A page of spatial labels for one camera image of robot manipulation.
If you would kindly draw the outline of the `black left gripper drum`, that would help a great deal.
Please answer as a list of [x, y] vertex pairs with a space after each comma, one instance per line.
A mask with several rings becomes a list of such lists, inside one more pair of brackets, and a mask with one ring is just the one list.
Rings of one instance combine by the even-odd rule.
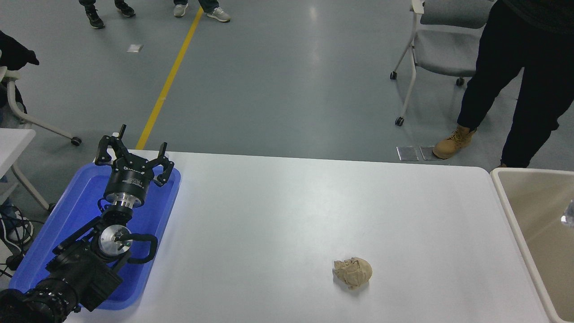
[[144, 201], [153, 178], [151, 168], [145, 168], [148, 160], [143, 157], [120, 157], [112, 163], [112, 173], [103, 196], [112, 201], [112, 196], [125, 193]]

